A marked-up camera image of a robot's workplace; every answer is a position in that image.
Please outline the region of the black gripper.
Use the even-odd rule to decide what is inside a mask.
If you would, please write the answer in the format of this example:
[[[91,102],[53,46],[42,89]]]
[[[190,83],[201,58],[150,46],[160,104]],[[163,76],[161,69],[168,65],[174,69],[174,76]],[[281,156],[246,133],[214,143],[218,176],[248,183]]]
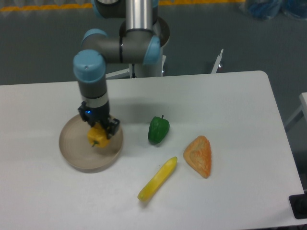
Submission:
[[[109,115],[109,102],[100,107],[89,107],[86,101],[82,101],[78,108],[82,121],[86,122],[90,127],[95,123],[99,123],[106,132],[106,138],[111,139],[119,130],[120,121]]]

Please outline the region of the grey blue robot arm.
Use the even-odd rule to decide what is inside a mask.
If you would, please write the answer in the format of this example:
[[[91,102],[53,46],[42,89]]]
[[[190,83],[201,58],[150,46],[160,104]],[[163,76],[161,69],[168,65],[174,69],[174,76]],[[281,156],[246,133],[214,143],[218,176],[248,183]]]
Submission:
[[[79,114],[91,127],[99,124],[111,139],[120,121],[109,114],[106,65],[130,64],[138,78],[162,75],[162,44],[154,31],[158,1],[94,0],[92,5],[104,18],[125,18],[125,34],[119,38],[108,37],[100,29],[87,31],[81,51],[73,59],[73,73],[83,99]]]

